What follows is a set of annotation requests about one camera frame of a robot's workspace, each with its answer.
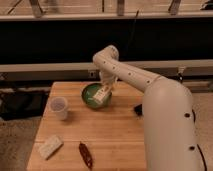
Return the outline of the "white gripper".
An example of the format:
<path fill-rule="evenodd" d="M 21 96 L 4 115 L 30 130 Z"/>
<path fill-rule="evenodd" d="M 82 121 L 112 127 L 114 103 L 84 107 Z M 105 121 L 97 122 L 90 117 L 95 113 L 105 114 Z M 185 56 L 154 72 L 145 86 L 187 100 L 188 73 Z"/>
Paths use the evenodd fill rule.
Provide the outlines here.
<path fill-rule="evenodd" d="M 105 71 L 100 71 L 99 76 L 100 76 L 100 79 L 101 79 L 101 84 L 103 86 L 112 87 L 113 84 L 117 81 L 117 77 L 115 75 L 110 74 L 110 73 L 105 72 Z"/>

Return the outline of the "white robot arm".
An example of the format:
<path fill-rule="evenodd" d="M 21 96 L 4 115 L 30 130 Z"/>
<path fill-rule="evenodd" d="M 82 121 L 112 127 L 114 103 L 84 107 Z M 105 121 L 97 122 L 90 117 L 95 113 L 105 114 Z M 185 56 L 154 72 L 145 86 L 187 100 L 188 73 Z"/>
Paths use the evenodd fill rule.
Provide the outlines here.
<path fill-rule="evenodd" d="M 109 45 L 93 56 L 104 75 L 117 77 L 143 93 L 147 171 L 202 171 L 193 117 L 193 97 L 178 81 L 119 61 Z"/>

